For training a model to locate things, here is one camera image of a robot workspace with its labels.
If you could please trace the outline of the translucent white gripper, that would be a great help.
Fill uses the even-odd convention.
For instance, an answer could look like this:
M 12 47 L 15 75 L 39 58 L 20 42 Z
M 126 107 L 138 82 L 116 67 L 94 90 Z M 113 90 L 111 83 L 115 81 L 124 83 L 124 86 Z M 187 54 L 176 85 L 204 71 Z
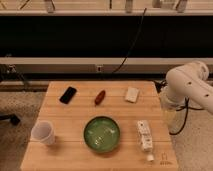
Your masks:
M 171 128 L 174 118 L 177 114 L 176 109 L 178 105 L 169 100 L 164 92 L 159 94 L 161 108 L 163 111 L 163 119 L 168 128 Z

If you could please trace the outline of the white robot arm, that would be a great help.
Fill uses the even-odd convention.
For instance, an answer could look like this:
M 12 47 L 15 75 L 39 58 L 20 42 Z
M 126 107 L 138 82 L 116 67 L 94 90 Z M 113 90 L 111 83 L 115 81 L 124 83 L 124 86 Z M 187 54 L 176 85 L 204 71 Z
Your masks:
M 213 87 L 206 82 L 208 77 L 209 69 L 201 61 L 170 69 L 165 78 L 167 85 L 160 92 L 162 108 L 176 110 L 184 105 L 189 109 L 192 100 L 213 115 Z

